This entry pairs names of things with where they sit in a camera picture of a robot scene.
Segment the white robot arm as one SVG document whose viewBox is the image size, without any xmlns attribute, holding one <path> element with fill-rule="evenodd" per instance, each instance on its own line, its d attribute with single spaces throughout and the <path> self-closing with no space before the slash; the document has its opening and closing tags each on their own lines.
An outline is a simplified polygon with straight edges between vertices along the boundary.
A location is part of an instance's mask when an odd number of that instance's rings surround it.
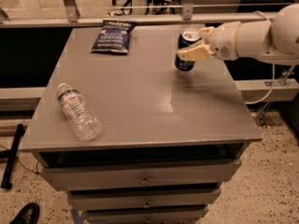
<svg viewBox="0 0 299 224">
<path fill-rule="evenodd" d="M 202 39 L 177 50 L 183 61 L 252 58 L 263 63 L 299 64 L 299 5 L 281 9 L 273 20 L 226 22 L 199 30 Z"/>
</svg>

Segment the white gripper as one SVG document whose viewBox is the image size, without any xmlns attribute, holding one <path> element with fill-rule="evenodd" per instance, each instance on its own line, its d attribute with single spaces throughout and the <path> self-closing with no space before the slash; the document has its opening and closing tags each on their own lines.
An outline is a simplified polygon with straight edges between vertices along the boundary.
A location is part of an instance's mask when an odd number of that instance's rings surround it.
<svg viewBox="0 0 299 224">
<path fill-rule="evenodd" d="M 238 58 L 236 53 L 237 31 L 241 25 L 240 21 L 226 22 L 215 29 L 214 26 L 199 30 L 204 42 L 209 45 L 200 44 L 177 50 L 177 56 L 183 61 L 204 61 L 214 54 L 216 58 L 223 61 L 234 61 Z"/>
</svg>

